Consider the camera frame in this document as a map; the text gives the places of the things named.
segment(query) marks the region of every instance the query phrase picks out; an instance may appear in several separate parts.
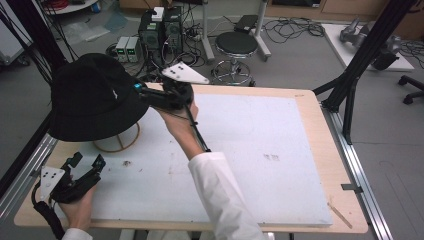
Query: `lab coat sleeve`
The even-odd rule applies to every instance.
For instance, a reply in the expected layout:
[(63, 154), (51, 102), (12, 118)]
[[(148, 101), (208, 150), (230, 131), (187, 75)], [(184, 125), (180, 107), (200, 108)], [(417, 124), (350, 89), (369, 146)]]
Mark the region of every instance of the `lab coat sleeve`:
[(90, 234), (78, 228), (69, 228), (66, 230), (62, 240), (92, 240)]
[(216, 239), (264, 239), (223, 153), (199, 154), (188, 166)]

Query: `desk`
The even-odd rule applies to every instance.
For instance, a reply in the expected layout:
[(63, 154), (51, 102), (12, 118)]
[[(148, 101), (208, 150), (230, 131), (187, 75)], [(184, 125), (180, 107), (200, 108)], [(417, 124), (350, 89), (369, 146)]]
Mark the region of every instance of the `desk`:
[[(311, 147), (316, 168), (321, 179), (328, 206), (333, 219), (329, 227), (292, 227), (278, 224), (260, 224), (265, 232), (333, 232), (333, 233), (365, 233), (367, 223), (353, 191), (344, 191), (341, 184), (350, 183), (342, 160), (337, 151), (327, 123), (321, 112), (318, 101), (312, 91), (247, 88), (230, 86), (193, 86), (196, 94), (249, 95), (269, 96), (294, 99), (299, 109), (303, 126)], [(72, 156), (79, 149), (79, 143), (59, 142), (47, 161), (47, 165), (59, 167), (63, 164), (63, 156)], [(33, 210), (30, 194), (15, 216), (15, 224), (19, 226), (47, 226), (42, 217)], [(151, 222), (128, 220), (93, 220), (92, 227), (122, 229), (169, 229), (210, 231), (209, 223), (190, 222)]]

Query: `gray floor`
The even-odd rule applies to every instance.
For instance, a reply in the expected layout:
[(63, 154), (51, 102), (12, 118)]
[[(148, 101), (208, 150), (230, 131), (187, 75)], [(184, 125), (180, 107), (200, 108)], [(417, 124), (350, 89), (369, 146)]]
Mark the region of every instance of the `gray floor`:
[[(110, 11), (94, 15), (89, 11), (70, 14), (63, 23), (88, 22), (90, 27), (104, 25)], [(215, 26), (224, 19), (210, 21)], [(94, 42), (72, 47), (77, 54), (101, 52), (119, 36), (136, 34), (138, 22), (124, 22), (118, 29)], [(229, 30), (231, 25), (222, 24)], [(338, 77), (344, 70), (326, 38), (306, 33), (284, 44), (272, 43), (262, 35), (272, 53), (267, 62), (260, 54), (246, 59), (257, 87), (314, 89)], [(219, 54), (217, 60), (223, 59)], [(424, 70), (408, 58), (416, 68), (407, 75), (424, 81)], [(196, 68), (210, 76), (212, 65)], [(352, 125), (352, 140), (368, 180), (394, 239), (424, 239), (424, 98), (407, 106), (402, 103), (406, 94), (417, 91), (411, 85), (399, 86), (403, 72), (366, 71), (357, 86)], [(50, 92), (34, 65), (12, 65), (0, 73), (0, 176), (19, 154), (50, 109)], [(328, 93), (318, 96), (324, 100)], [(340, 109), (343, 115), (344, 104)], [(16, 206), (22, 199), (16, 200)], [(22, 228), (13, 224), (16, 207), (0, 225), (0, 239), (53, 239), (49, 229)], [(118, 239), (119, 230), (93, 229), (95, 239)], [(145, 239), (139, 232), (137, 239)], [(276, 239), (288, 239), (277, 233)], [(295, 234), (295, 239), (375, 239), (372, 231), (366, 234)]]

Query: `black equipment box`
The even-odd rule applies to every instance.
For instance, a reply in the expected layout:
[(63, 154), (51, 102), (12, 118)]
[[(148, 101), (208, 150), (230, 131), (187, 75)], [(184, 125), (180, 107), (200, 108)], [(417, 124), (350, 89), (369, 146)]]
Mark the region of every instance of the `black equipment box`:
[(168, 53), (179, 54), (183, 52), (183, 25), (182, 9), (180, 6), (165, 9), (164, 26)]

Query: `hat brim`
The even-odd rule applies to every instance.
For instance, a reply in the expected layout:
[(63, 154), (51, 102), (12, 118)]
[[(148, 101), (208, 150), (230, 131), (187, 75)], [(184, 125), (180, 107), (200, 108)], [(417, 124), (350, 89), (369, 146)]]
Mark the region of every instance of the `hat brim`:
[(149, 105), (140, 101), (136, 91), (117, 108), (93, 116), (65, 116), (52, 111), (49, 134), (68, 142), (86, 142), (109, 138), (124, 132), (147, 112)]

